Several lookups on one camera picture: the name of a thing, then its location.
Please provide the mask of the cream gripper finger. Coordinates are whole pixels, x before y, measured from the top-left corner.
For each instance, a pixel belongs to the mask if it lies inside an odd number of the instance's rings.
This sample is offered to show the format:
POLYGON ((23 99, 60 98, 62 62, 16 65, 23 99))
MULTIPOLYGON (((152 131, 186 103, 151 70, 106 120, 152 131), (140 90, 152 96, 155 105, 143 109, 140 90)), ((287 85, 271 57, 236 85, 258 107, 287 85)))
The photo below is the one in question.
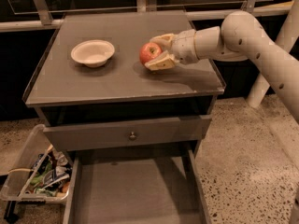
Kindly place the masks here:
POLYGON ((176 38, 175 34, 164 34, 153 37, 150 42, 158 44, 162 49, 170 50, 176 38))
POLYGON ((174 68, 179 60, 169 51, 163 51, 161 54, 146 56, 143 59, 144 66, 150 71, 165 70, 174 68))

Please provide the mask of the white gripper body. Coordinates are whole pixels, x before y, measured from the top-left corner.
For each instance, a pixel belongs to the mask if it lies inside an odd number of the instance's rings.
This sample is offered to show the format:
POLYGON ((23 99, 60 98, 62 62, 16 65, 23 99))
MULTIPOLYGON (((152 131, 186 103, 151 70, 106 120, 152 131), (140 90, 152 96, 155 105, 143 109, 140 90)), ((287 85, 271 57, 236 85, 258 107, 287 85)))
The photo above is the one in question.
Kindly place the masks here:
POLYGON ((183 31, 172 40, 172 54, 183 64, 197 63, 199 61, 194 44, 195 31, 183 31))

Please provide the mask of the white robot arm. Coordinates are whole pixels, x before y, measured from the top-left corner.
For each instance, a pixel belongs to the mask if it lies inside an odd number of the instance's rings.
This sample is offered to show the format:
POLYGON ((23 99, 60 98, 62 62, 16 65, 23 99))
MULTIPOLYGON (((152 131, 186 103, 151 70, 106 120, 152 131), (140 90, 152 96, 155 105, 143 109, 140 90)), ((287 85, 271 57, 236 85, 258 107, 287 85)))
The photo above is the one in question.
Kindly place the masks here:
POLYGON ((196 157, 211 224, 298 221, 298 62, 290 54, 297 23, 272 41, 248 12, 221 26, 154 37, 157 65, 250 59, 260 71, 247 99, 219 101, 196 157))

